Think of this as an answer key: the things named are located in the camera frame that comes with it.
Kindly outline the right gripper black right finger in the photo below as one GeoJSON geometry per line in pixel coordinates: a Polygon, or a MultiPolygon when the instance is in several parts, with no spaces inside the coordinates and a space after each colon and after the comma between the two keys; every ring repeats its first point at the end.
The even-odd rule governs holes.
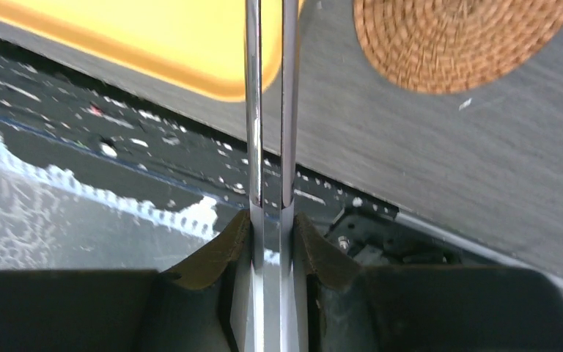
{"type": "Polygon", "coordinates": [[[512,266],[362,266],[294,219],[301,351],[563,351],[563,296],[512,266]]]}

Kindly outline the metal tongs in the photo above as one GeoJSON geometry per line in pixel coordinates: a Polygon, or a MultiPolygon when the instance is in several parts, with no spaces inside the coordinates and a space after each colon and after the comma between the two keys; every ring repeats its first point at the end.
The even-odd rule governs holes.
{"type": "MultiPolygon", "coordinates": [[[[264,56],[262,52],[262,3],[245,3],[245,107],[247,150],[249,160],[249,216],[251,220],[251,289],[254,348],[265,350],[265,210],[264,210],[264,160],[272,143],[265,139],[262,110],[264,87],[264,56]]],[[[300,1],[281,1],[279,35],[273,45],[275,76],[280,78],[279,135],[276,153],[279,155],[279,341],[280,351],[308,351],[306,307],[300,295],[303,284],[297,282],[302,265],[295,247],[295,168],[298,132],[299,83],[299,16],[300,1]]]]}

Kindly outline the yellow tray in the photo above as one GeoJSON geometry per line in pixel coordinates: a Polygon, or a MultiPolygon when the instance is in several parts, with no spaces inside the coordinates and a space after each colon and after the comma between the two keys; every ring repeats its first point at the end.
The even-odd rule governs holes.
{"type": "Polygon", "coordinates": [[[0,1],[0,21],[215,100],[246,98],[244,1],[0,1]]]}

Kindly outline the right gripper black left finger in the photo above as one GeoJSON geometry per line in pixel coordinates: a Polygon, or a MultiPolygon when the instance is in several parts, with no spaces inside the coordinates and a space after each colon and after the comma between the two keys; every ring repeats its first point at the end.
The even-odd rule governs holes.
{"type": "Polygon", "coordinates": [[[244,351],[249,212],[165,271],[0,271],[0,351],[244,351]]]}

